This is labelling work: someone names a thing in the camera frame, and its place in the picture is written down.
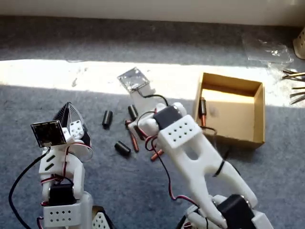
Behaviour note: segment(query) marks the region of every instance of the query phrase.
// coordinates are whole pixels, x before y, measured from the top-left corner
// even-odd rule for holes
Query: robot
[[[156,153],[158,141],[158,147],[168,153],[187,181],[193,200],[184,199],[193,205],[187,209],[178,229],[273,229],[266,215],[254,210],[257,198],[253,191],[235,168],[221,158],[181,103],[157,104],[146,116],[141,115],[128,125],[137,135],[135,126],[146,135],[145,144],[150,141]],[[44,228],[114,228],[103,208],[93,206],[92,196],[84,191],[85,170],[81,158],[90,158],[92,148],[87,127],[77,109],[67,103],[53,121],[31,127],[39,146],[44,148],[39,168]],[[188,157],[186,146],[198,155],[196,160]],[[204,179],[207,173],[217,173],[228,180],[235,193],[228,198],[210,196]],[[42,228],[40,219],[37,222]]]
[[[170,156],[187,181],[194,198],[191,201],[194,205],[187,209],[177,228],[273,229],[266,215],[253,209],[257,205],[253,191],[238,171],[222,159],[181,103],[169,106],[157,104],[147,113],[128,126],[130,131],[134,131],[135,126],[141,129],[147,140],[151,140],[152,149],[156,153],[154,140],[158,140],[159,147]],[[188,157],[185,151],[188,147],[197,154],[196,160]],[[204,179],[208,173],[227,180],[235,193],[228,198],[210,196]]]

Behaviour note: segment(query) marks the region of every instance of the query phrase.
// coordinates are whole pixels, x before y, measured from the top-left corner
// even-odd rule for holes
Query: capacitor
[[[201,119],[201,125],[205,126],[206,122],[206,104],[205,104],[205,99],[201,98],[199,102],[199,115]]]
[[[123,142],[118,141],[115,145],[114,148],[123,156],[129,156],[131,149],[125,145]]]
[[[109,129],[112,122],[112,116],[113,116],[112,111],[105,111],[103,123],[102,123],[104,129]]]
[[[131,118],[133,121],[137,119],[137,117],[138,117],[138,111],[137,111],[137,109],[135,108],[134,105],[130,105],[130,106],[128,107],[128,112],[129,112],[130,118]]]

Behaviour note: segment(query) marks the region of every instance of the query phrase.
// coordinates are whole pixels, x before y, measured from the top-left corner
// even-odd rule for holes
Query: clear plastic bag
[[[287,46],[284,44],[250,34],[243,34],[242,39],[248,60],[261,61],[268,67],[276,68],[285,68],[293,61]]]

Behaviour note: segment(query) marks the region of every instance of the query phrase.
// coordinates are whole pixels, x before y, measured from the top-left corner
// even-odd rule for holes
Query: open cardboard box
[[[200,77],[193,117],[201,97],[206,100],[206,126],[217,130],[217,141],[234,146],[258,148],[265,142],[264,86],[261,82],[211,73]],[[206,131],[208,138],[213,136]]]

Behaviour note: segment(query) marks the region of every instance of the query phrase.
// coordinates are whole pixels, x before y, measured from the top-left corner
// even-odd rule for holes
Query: robotic arm
[[[171,106],[158,104],[153,114],[138,120],[138,126],[148,135],[158,136],[159,146],[168,153],[186,179],[188,188],[199,206],[188,209],[186,222],[200,229],[273,229],[265,214],[253,210],[257,205],[253,191],[235,168],[223,161],[202,134],[201,127],[186,114],[181,103]],[[190,159],[186,148],[192,148],[198,158]],[[235,194],[229,198],[211,197],[206,187],[204,175],[215,174],[220,165],[222,169],[218,176],[227,180],[235,190]]]

